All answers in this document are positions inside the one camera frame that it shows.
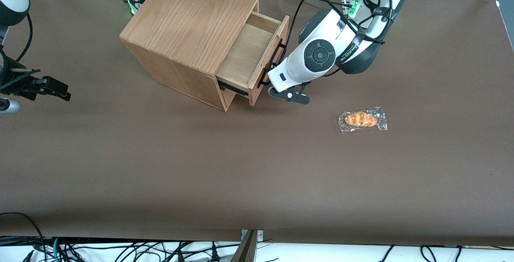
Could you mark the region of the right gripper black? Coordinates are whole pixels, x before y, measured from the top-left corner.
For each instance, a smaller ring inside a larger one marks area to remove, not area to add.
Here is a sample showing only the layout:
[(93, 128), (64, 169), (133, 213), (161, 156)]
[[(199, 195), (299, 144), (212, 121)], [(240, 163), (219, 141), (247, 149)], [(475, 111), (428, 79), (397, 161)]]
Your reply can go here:
[(70, 101), (71, 94), (68, 92), (69, 86), (53, 77), (43, 77), (39, 79), (34, 77), (15, 77), (9, 81), (2, 83), (0, 93), (3, 95), (17, 95), (22, 90), (22, 97), (35, 101), (37, 95), (51, 95), (58, 97), (64, 101)]

